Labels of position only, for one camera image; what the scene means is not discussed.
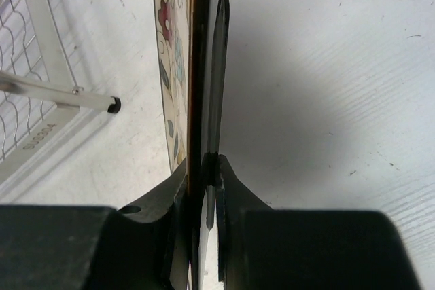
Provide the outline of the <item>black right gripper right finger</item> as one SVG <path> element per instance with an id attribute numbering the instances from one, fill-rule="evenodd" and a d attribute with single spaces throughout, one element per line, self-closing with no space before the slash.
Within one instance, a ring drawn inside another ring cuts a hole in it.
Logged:
<path id="1" fill-rule="evenodd" d="M 217 157 L 215 204 L 217 215 L 218 279 L 225 289 L 245 288 L 241 217 L 245 211 L 270 210 L 236 176 L 228 158 Z"/>

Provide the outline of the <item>cream floral square plate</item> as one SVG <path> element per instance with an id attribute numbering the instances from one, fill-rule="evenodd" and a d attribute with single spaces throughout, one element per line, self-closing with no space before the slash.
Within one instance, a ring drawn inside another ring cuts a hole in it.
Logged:
<path id="1" fill-rule="evenodd" d="M 169 167 L 186 167 L 188 285 L 202 289 L 214 224 L 230 0 L 154 0 L 154 17 Z"/>

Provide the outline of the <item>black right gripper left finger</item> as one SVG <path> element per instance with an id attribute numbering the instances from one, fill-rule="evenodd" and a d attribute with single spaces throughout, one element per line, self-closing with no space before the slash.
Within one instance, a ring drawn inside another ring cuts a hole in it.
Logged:
<path id="1" fill-rule="evenodd" d="M 116 289 L 186 289 L 186 163 L 145 195 L 120 208 Z"/>

